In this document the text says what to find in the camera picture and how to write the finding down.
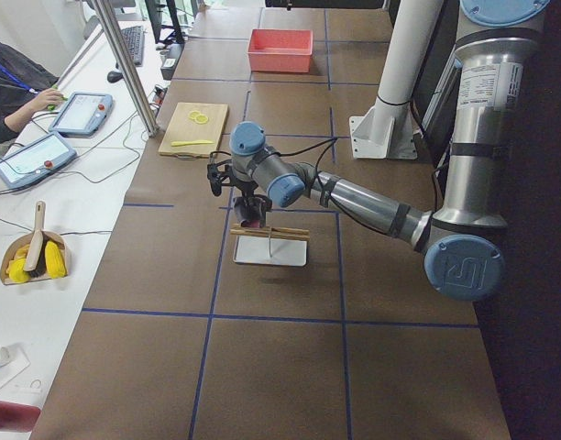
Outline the person's hand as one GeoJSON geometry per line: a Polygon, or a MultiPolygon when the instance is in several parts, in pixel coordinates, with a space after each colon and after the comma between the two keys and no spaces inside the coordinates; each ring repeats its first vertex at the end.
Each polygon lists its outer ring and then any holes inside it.
{"type": "Polygon", "coordinates": [[[35,95],[30,101],[29,108],[33,112],[44,111],[50,106],[57,107],[64,102],[62,93],[54,88],[43,90],[35,95]]]}

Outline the person's dark sleeved forearm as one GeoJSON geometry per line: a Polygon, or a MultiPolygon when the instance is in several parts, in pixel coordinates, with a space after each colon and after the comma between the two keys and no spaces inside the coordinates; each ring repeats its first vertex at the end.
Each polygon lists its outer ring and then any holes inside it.
{"type": "Polygon", "coordinates": [[[10,115],[0,115],[0,143],[16,138],[37,111],[36,105],[30,101],[10,115]]]}

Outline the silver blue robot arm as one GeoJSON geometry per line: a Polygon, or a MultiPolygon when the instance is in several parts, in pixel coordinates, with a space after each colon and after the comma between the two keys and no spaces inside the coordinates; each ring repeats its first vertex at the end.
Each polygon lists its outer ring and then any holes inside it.
{"type": "Polygon", "coordinates": [[[443,295],[470,302],[491,296],[505,272],[497,239],[507,226],[500,187],[509,157],[508,128],[524,62],[540,43],[546,7],[544,1],[460,3],[451,59],[461,75],[445,195],[435,211],[419,211],[316,165],[286,162],[267,143],[263,128],[248,121],[232,132],[230,159],[211,166],[213,191],[238,188],[237,216],[258,221],[273,205],[286,207],[308,197],[409,243],[423,254],[427,278],[443,295]]]}

